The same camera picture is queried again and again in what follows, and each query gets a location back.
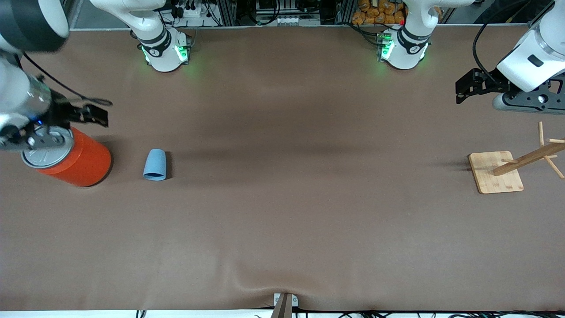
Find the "blue cup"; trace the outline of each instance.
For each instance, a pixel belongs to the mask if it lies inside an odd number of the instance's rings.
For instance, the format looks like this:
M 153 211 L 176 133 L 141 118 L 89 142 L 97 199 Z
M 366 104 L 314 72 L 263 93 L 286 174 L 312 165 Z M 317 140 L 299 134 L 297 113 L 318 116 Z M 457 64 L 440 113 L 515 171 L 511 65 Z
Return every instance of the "blue cup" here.
M 145 161 L 143 177 L 151 181 L 162 181 L 166 179 L 167 157 L 165 156 L 165 151 L 161 149 L 151 149 Z

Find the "wooden stand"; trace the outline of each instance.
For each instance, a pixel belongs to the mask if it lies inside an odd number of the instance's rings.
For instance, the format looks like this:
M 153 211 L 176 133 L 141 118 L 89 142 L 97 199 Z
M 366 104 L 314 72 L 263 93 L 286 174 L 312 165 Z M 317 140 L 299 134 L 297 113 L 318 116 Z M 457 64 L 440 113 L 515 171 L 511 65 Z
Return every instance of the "wooden stand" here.
M 543 123 L 538 123 L 540 148 L 514 159 L 509 151 L 481 152 L 469 155 L 469 162 L 475 176 L 477 188 L 482 194 L 515 192 L 524 190 L 524 185 L 516 169 L 538 160 L 545 160 L 561 179 L 565 176 L 551 160 L 556 153 L 565 150 L 565 138 L 547 139 L 544 143 Z

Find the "black cable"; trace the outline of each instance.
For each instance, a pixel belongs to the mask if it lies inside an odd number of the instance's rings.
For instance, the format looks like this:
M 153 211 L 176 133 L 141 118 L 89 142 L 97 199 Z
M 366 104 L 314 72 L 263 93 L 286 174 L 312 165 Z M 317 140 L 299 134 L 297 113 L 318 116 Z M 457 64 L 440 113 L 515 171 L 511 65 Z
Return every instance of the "black cable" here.
M 296 0 L 294 2 L 294 7 L 296 7 L 297 10 L 302 11 L 304 13 L 313 13 L 320 10 L 320 2 L 318 1 L 316 1 L 316 5 L 314 7 L 302 7 L 301 5 L 302 4 L 299 0 Z
M 430 318 L 436 318 L 436 313 L 432 312 L 432 316 Z
M 159 16 L 161 17 L 161 22 L 163 22 L 164 25 L 173 26 L 173 22 L 171 22 L 169 19 L 167 19 L 167 21 L 165 21 L 163 14 L 161 13 L 161 10 L 159 10 L 158 12 L 159 12 Z
M 531 311 L 523 311 L 523 310 L 514 310 L 514 311 L 508 311 L 508 312 L 498 312 L 497 314 L 491 313 L 491 312 L 470 312 L 466 315 L 464 314 L 460 314 L 460 313 L 456 313 L 454 315 L 449 316 L 449 318 L 477 318 L 477 317 L 487 317 L 487 318 L 500 318 L 506 315 L 529 315 L 529 316 L 534 316 L 534 317 L 539 317 L 539 318 L 550 318 L 549 315 L 547 315 L 544 312 L 531 312 Z
M 365 41 L 367 41 L 369 44 L 371 44 L 373 46 L 378 46 L 378 43 L 371 41 L 371 39 L 367 37 L 367 36 L 376 37 L 377 33 L 371 33 L 371 32 L 367 32 L 367 31 L 363 31 L 363 30 L 361 30 L 361 28 L 359 26 L 355 26 L 354 24 L 351 24 L 349 22 L 340 22 L 339 24 L 348 25 L 353 30 L 355 30 L 356 32 L 361 34 L 363 36 L 363 38 L 365 39 Z
M 389 25 L 386 25 L 386 24 L 384 24 L 384 23 L 374 23 L 374 24 L 376 24 L 376 25 L 382 25 L 383 27 L 385 27 L 385 28 L 388 29 L 388 30 L 400 31 L 400 29 L 395 29 L 395 28 L 393 28 L 393 27 L 391 27 L 391 26 L 389 26 Z
M 336 18 L 336 16 L 333 16 L 333 17 L 328 18 L 328 19 L 317 19 L 317 20 L 315 20 L 315 21 L 318 21 L 318 22 L 326 22 L 326 21 L 335 20 L 335 18 Z
M 208 10 L 208 13 L 210 13 L 210 16 L 212 17 L 212 20 L 214 20 L 214 22 L 218 25 L 218 27 L 221 27 L 220 20 L 218 19 L 218 17 L 216 17 L 216 14 L 212 11 L 212 8 L 211 8 L 210 3 L 208 2 L 208 0 L 203 0 L 202 3 L 204 3 L 204 6 L 206 7 L 206 10 Z
M 250 6 L 251 6 L 252 1 L 253 0 L 247 0 L 247 16 L 249 17 L 251 22 L 253 22 L 254 24 L 256 24 L 256 25 L 266 25 L 266 24 L 274 22 L 279 17 L 279 13 L 281 12 L 281 2 L 280 2 L 280 0 L 277 0 L 276 5 L 273 7 L 273 16 L 267 22 L 260 22 L 260 21 L 257 21 L 254 17 L 252 17 L 251 13 L 253 11 L 256 12 L 255 7 L 253 7 L 253 9 L 250 10 Z
M 477 55 L 477 41 L 479 40 L 479 37 L 481 36 L 481 34 L 483 33 L 484 29 L 486 28 L 486 25 L 490 23 L 490 21 L 492 20 L 492 18 L 508 9 L 513 8 L 514 6 L 517 5 L 521 5 L 523 3 L 525 3 L 526 1 L 530 1 L 530 0 L 521 0 L 521 1 L 517 1 L 514 3 L 511 3 L 507 6 L 505 6 L 504 8 L 500 9 L 496 14 L 494 14 L 490 19 L 488 19 L 485 24 L 483 24 L 483 26 L 479 29 L 479 31 L 477 32 L 477 35 L 475 36 L 475 40 L 473 41 L 473 58 L 475 59 L 475 62 L 477 63 L 477 66 L 481 69 L 481 71 L 483 71 L 484 74 L 486 74 L 488 76 L 488 78 L 493 81 L 494 83 L 498 83 L 496 80 L 494 80 L 494 77 L 492 77 L 492 75 L 485 69 L 485 67 L 483 66 L 483 64 L 481 63 L 481 61 L 479 60 L 479 56 Z
M 16 60 L 16 63 L 18 64 L 19 68 L 21 67 L 21 61 L 20 61 L 20 57 L 17 54 L 14 54 L 14 60 Z
M 86 97 L 83 94 L 75 91 L 74 89 L 70 88 L 69 86 L 66 86 L 65 84 L 61 83 L 61 81 L 59 81 L 58 79 L 56 79 L 54 76 L 52 76 L 51 74 L 49 74 L 49 72 L 45 71 L 43 69 L 43 67 L 39 66 L 34 60 L 32 60 L 28 54 L 26 52 L 23 53 L 23 56 L 29 61 L 29 63 L 31 63 L 32 65 L 34 65 L 38 70 L 40 70 L 43 74 L 45 74 L 48 78 L 50 78 L 51 80 L 53 80 L 55 83 L 59 84 L 61 87 L 63 87 L 64 89 L 68 90 L 69 92 L 75 94 L 76 96 L 79 96 L 82 100 L 84 101 L 89 101 L 89 102 L 93 102 L 95 104 L 98 105 L 103 105 L 103 106 L 112 106 L 113 103 L 107 99 L 104 98 L 98 98 L 98 97 Z
M 371 311 L 370 311 L 370 314 L 371 314 L 372 318 L 386 318 L 386 317 L 387 317 L 388 315 L 390 315 L 391 313 L 388 313 L 388 314 L 386 314 L 386 315 L 381 315 L 381 313 L 379 313 L 378 311 L 376 311 L 376 310 L 371 310 Z

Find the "table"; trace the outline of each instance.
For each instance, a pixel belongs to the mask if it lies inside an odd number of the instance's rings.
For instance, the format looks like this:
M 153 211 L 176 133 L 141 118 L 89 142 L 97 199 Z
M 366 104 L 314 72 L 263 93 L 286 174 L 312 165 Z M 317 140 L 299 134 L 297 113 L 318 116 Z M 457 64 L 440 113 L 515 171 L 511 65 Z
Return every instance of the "table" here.
M 74 188 L 0 154 L 0 308 L 563 309 L 565 184 L 540 163 L 480 195 L 467 161 L 536 149 L 539 120 L 563 137 L 563 117 L 456 105 L 476 31 L 437 28 L 409 71 L 348 28 L 202 31 L 169 74 L 127 32 L 72 33 L 35 57 L 114 102 L 110 128 L 77 126 L 114 167 Z M 483 64 L 524 31 L 489 27 Z M 171 179 L 142 178 L 151 148 Z

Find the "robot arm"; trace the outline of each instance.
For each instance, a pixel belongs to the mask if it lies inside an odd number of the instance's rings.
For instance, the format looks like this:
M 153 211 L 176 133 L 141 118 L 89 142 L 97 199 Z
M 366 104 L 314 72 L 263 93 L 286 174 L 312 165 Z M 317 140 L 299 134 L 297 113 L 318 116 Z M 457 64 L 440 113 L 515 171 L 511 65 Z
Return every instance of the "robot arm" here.
M 522 36 L 497 67 L 485 73 L 474 68 L 455 83 L 457 104 L 467 97 L 498 92 L 498 110 L 565 114 L 565 0 Z M 559 85 L 557 93 L 550 90 Z
M 145 59 L 154 69 L 170 72 L 188 62 L 190 43 L 186 34 L 166 28 L 153 10 L 165 5 L 166 0 L 90 0 L 127 24 L 141 42 Z
M 384 32 L 390 40 L 381 49 L 381 59 L 401 70 L 415 67 L 424 58 L 428 39 L 438 22 L 438 13 L 434 7 L 463 7 L 473 2 L 474 0 L 404 0 L 408 7 L 406 22 L 400 29 Z
M 43 138 L 36 126 L 95 122 L 108 126 L 107 112 L 75 107 L 41 79 L 26 74 L 4 57 L 26 51 L 56 51 L 69 35 L 59 0 L 0 0 L 0 149 L 61 147 L 62 136 Z

